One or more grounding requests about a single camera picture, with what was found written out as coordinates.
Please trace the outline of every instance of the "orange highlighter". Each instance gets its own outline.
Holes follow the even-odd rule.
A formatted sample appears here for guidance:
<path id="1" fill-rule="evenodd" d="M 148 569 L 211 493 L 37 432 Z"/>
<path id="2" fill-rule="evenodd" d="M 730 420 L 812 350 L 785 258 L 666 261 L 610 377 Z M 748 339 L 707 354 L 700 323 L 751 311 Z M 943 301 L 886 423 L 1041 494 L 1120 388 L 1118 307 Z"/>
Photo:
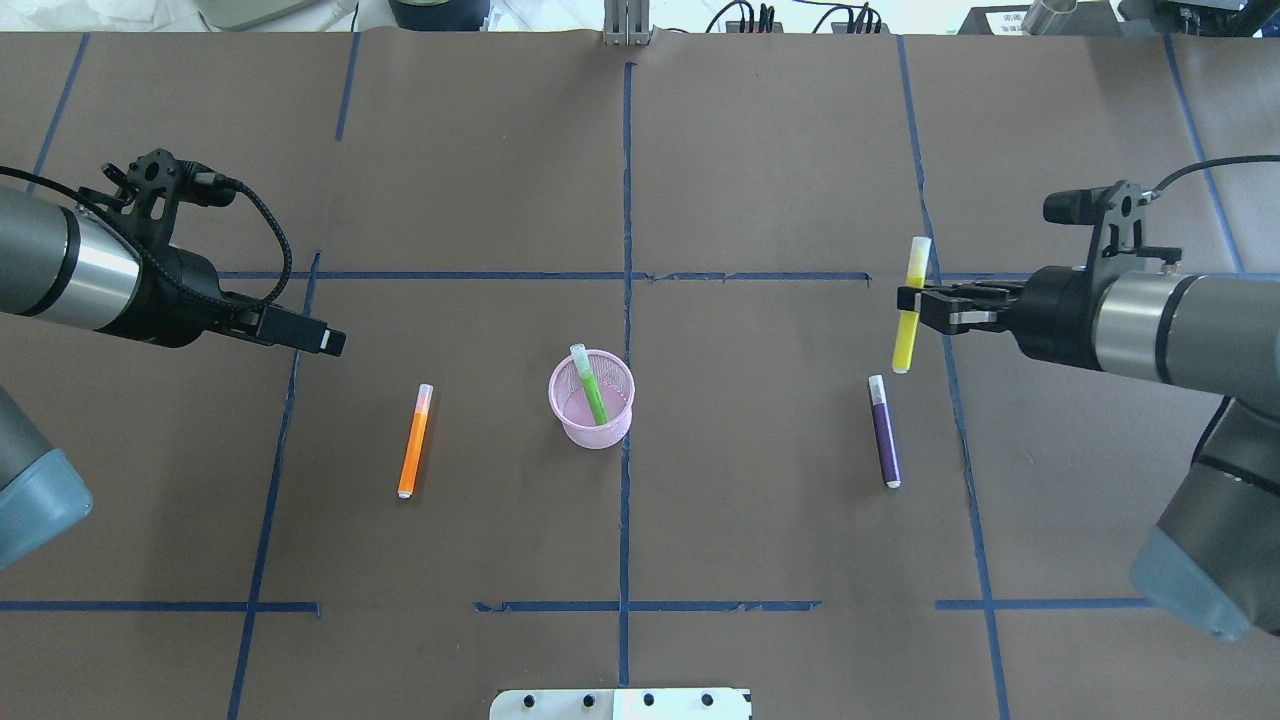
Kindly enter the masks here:
<path id="1" fill-rule="evenodd" d="M 426 414 L 431 409 L 431 386 L 417 387 L 417 405 L 413 407 L 413 424 L 408 429 L 408 447 L 404 450 L 404 468 L 401 469 L 401 487 L 396 492 L 401 500 L 413 496 L 417 482 L 417 464 L 422 457 L 422 438 L 426 437 Z"/>

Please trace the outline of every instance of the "electrical cable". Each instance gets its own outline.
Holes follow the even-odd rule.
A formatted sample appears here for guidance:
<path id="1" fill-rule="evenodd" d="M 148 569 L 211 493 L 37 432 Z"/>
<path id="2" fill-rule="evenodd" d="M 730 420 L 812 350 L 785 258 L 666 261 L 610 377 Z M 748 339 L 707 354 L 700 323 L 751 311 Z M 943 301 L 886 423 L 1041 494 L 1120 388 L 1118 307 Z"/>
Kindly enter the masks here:
<path id="1" fill-rule="evenodd" d="M 879 10 L 872 8 L 870 3 L 863 3 L 861 5 L 849 5 L 847 3 L 817 3 L 810 0 L 795 0 L 795 1 L 803 3 L 805 5 L 831 6 L 831 9 L 822 15 L 822 19 L 818 20 L 818 24 L 813 27 L 810 35 L 814 35 L 819 29 L 822 29 L 822 23 L 827 22 L 827 18 L 829 18 L 831 14 L 837 10 L 845 10 L 846 13 L 849 13 L 847 22 L 845 23 L 845 33 L 873 35 L 878 33 L 881 31 L 881 27 L 883 27 L 884 20 L 881 17 Z M 856 18 L 854 17 L 854 10 L 858 10 Z"/>
<path id="2" fill-rule="evenodd" d="M 99 220 L 101 220 L 102 224 L 111 228 L 111 231 L 115 232 L 116 240 L 119 240 L 125 246 L 127 250 L 129 250 L 140 260 L 142 260 L 143 264 L 155 270 L 155 273 L 160 277 L 160 279 L 163 279 L 175 291 L 178 291 L 178 293 L 182 295 L 183 297 L 201 305 L 215 307 L 218 310 L 230 310 L 233 313 L 241 313 L 246 310 L 251 311 L 261 310 L 262 307 L 266 307 L 273 301 L 275 301 L 275 299 L 279 297 L 282 292 L 284 292 L 284 286 L 289 282 L 289 274 L 293 272 L 293 249 L 289 247 L 289 241 L 288 238 L 284 237 L 284 231 L 280 229 L 280 224 L 275 220 L 275 215 L 271 214 L 271 211 L 268 209 L 262 199 L 259 197 L 256 192 L 250 190 L 248 186 L 237 179 L 228 178 L 225 176 L 219 176 L 219 177 L 223 178 L 223 182 L 227 184 L 227 187 L 230 187 L 237 192 L 248 197 L 250 202 L 253 204 L 253 208 L 256 208 L 259 214 L 262 215 L 262 219 L 266 220 L 266 224 L 271 228 L 271 232 L 275 233 L 275 240 L 280 245 L 280 255 L 283 256 L 284 260 L 283 268 L 280 269 L 280 277 L 276 279 L 275 287 L 273 287 L 271 291 L 266 293 L 265 297 L 259 300 L 250 300 L 247 302 L 233 302 L 229 300 L 224 300 L 221 297 L 212 297 L 187 287 L 186 284 L 182 283 L 182 281 L 173 277 L 169 273 L 169 270 L 166 270 L 164 265 L 160 264 L 160 260 L 141 242 L 134 242 L 132 238 L 129 238 L 125 234 L 124 229 L 120 228 L 119 223 L 116 223 L 110 215 L 108 215 L 105 210 L 102 210 L 97 205 L 93 205 L 87 197 L 67 187 L 65 184 L 61 184 L 60 182 L 51 181 L 47 178 L 42 178 L 37 174 L 32 174 L 26 170 L 9 168 L 5 165 L 0 165 L 0 176 L 8 176 L 33 184 L 38 184 L 41 187 L 52 190 L 54 192 L 58 192 L 60 195 L 65 195 L 70 200 L 74 200 L 77 205 L 84 208 L 86 210 L 92 213 Z"/>
<path id="3" fill-rule="evenodd" d="M 1183 176 L 1198 170 L 1207 170 L 1210 168 L 1219 168 L 1222 165 L 1242 165 L 1244 163 L 1280 163 L 1280 155 L 1235 155 L 1233 158 L 1219 158 L 1216 160 L 1204 160 L 1203 163 L 1192 163 L 1185 168 L 1170 173 L 1169 177 L 1160 181 L 1156 184 L 1156 187 L 1149 191 L 1151 200 L 1155 200 L 1161 195 L 1164 195 L 1165 188 L 1174 184 L 1174 182 L 1176 182 Z"/>
<path id="4" fill-rule="evenodd" d="M 822 15 L 820 19 L 818 19 L 818 24 L 813 26 L 813 32 L 810 32 L 809 35 L 817 35 L 818 31 L 822 29 L 822 23 L 827 22 L 827 18 L 829 18 L 833 13 L 838 13 L 840 10 L 845 10 L 845 12 L 849 13 L 849 22 L 846 24 L 847 26 L 852 26 L 854 24 L 854 8 L 852 8 L 852 5 L 835 5 L 832 9 L 827 10 L 827 13 L 824 15 Z"/>
<path id="5" fill-rule="evenodd" d="M 716 27 L 716 22 L 719 20 L 721 17 L 724 15 L 724 13 L 730 12 L 731 9 L 733 9 L 735 5 L 737 5 L 740 8 L 746 8 L 746 10 L 742 10 L 742 15 L 744 17 L 742 17 L 742 24 L 739 26 L 740 32 L 746 32 L 746 27 L 748 27 L 749 23 L 751 26 L 754 26 L 755 24 L 755 8 L 753 8 L 751 4 L 748 3 L 746 0 L 733 0 L 728 5 L 724 5 L 723 8 L 721 8 L 721 12 L 716 13 L 716 17 L 712 18 L 712 22 L 707 23 L 707 29 L 704 32 L 710 32 Z M 748 13 L 750 13 L 750 18 L 751 18 L 750 20 L 748 20 L 748 18 L 746 18 Z"/>

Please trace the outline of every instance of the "black container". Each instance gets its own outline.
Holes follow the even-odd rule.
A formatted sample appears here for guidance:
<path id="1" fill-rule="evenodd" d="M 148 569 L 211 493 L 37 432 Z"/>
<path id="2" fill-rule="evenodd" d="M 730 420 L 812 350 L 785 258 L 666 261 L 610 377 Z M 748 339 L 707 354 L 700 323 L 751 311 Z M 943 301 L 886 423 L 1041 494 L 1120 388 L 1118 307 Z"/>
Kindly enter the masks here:
<path id="1" fill-rule="evenodd" d="M 406 29 L 434 32 L 475 32 L 489 15 L 490 0 L 449 0 L 439 5 L 413 5 L 387 0 L 396 24 Z"/>

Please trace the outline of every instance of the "metal bracket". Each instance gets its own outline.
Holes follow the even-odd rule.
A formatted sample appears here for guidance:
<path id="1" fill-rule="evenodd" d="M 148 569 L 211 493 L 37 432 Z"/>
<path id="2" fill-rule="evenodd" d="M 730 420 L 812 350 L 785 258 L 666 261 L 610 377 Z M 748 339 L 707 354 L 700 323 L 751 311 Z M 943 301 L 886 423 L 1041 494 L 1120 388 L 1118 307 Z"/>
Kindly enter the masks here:
<path id="1" fill-rule="evenodd" d="M 604 0 L 605 45 L 649 45 L 649 0 Z"/>
<path id="2" fill-rule="evenodd" d="M 506 691 L 489 720 L 750 720 L 751 691 L 735 688 L 627 688 Z"/>

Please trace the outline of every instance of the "green highlighter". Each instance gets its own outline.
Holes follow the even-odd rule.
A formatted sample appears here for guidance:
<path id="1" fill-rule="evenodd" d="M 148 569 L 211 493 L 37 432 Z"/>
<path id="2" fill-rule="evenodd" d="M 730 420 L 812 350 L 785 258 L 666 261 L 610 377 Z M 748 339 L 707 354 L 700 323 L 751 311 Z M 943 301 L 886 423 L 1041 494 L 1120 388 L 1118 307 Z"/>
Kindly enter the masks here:
<path id="1" fill-rule="evenodd" d="M 591 369 L 591 361 L 586 356 L 586 346 L 577 343 L 568 348 L 570 355 L 573 356 L 573 365 L 577 368 L 577 377 L 582 380 L 582 392 L 586 393 L 586 404 L 591 407 L 591 416 L 595 418 L 596 425 L 603 425 L 609 421 L 609 414 L 604 411 L 604 400 L 600 398 L 600 384 L 595 382 L 595 370 Z"/>

